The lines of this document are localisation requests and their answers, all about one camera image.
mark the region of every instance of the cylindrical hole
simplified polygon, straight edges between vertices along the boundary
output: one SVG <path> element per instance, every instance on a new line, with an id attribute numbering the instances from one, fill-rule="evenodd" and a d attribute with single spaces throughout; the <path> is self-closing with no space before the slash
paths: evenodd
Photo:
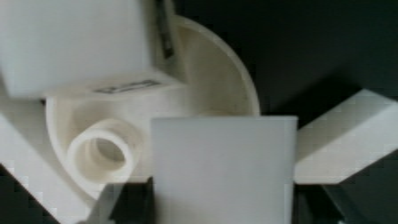
<path id="1" fill-rule="evenodd" d="M 76 154 L 76 167 L 83 177 L 96 183 L 106 183 L 119 175 L 126 165 L 120 148 L 106 139 L 92 139 L 81 144 Z"/>
<path id="2" fill-rule="evenodd" d="M 113 142 L 110 142 L 106 139 L 96 139 L 96 148 L 99 151 L 101 156 L 112 160 L 113 162 L 124 162 L 124 155 L 120 152 L 120 149 Z"/>

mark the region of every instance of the tilted white block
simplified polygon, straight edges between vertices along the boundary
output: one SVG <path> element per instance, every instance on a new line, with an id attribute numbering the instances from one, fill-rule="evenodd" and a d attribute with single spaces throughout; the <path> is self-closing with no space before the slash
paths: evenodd
<path id="1" fill-rule="evenodd" d="M 44 106 L 14 101 L 0 88 L 0 164 L 62 224 L 87 219 L 94 199 L 78 189 L 51 150 Z"/>
<path id="2" fill-rule="evenodd" d="M 339 183 L 398 148 L 398 103 L 362 90 L 300 129 L 295 182 Z"/>
<path id="3" fill-rule="evenodd" d="M 287 224 L 296 119 L 156 119 L 158 224 Z"/>

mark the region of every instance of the white block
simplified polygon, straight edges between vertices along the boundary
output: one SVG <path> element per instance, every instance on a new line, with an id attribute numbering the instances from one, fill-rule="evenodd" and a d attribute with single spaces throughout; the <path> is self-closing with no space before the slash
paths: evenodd
<path id="1" fill-rule="evenodd" d="M 147 0 L 0 1 L 1 73 L 8 95 L 152 69 L 154 15 Z"/>
<path id="2" fill-rule="evenodd" d="M 398 103 L 362 90 L 300 129 L 295 182 L 339 183 L 398 148 Z"/>
<path id="3" fill-rule="evenodd" d="M 78 189 L 51 150 L 44 106 L 14 101 L 0 88 L 0 163 L 62 224 L 85 220 L 94 200 Z"/>
<path id="4" fill-rule="evenodd" d="M 293 117 L 156 119 L 158 224 L 287 224 Z"/>

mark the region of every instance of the white plastic part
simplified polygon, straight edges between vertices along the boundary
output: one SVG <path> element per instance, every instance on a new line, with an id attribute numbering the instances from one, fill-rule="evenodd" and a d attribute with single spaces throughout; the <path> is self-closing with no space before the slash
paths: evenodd
<path id="1" fill-rule="evenodd" d="M 296 119 L 154 119 L 158 224 L 289 224 Z"/>
<path id="2" fill-rule="evenodd" d="M 1 73 L 12 97 L 40 98 L 83 80 L 160 69 L 152 2 L 0 1 Z"/>
<path id="3" fill-rule="evenodd" d="M 186 71 L 183 83 L 160 71 L 136 73 L 122 79 L 103 79 L 67 87 L 46 99 L 53 150 L 92 198 L 106 183 L 142 182 L 152 175 L 152 118 L 259 115 L 250 76 L 231 48 L 197 23 L 179 17 L 174 20 Z M 108 119 L 119 122 L 112 127 L 103 126 Z M 133 134 L 119 129 L 122 125 Z M 122 164 L 101 155 L 97 139 L 117 146 L 112 153 L 122 155 Z"/>
<path id="4" fill-rule="evenodd" d="M 298 131 L 295 182 L 337 184 L 398 148 L 398 103 L 362 90 Z"/>

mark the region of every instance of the white foam block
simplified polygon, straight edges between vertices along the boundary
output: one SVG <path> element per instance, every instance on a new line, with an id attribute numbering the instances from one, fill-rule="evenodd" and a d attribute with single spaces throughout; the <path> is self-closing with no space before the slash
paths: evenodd
<path id="1" fill-rule="evenodd" d="M 156 119 L 158 224 L 289 223 L 293 117 Z"/>
<path id="2" fill-rule="evenodd" d="M 78 189 L 51 150 L 44 106 L 0 89 L 0 163 L 62 224 L 87 219 L 94 200 Z"/>
<path id="3" fill-rule="evenodd" d="M 8 95 L 154 68 L 147 0 L 0 1 L 1 73 Z"/>
<path id="4" fill-rule="evenodd" d="M 295 182 L 339 183 L 398 148 L 398 103 L 362 90 L 300 129 Z"/>

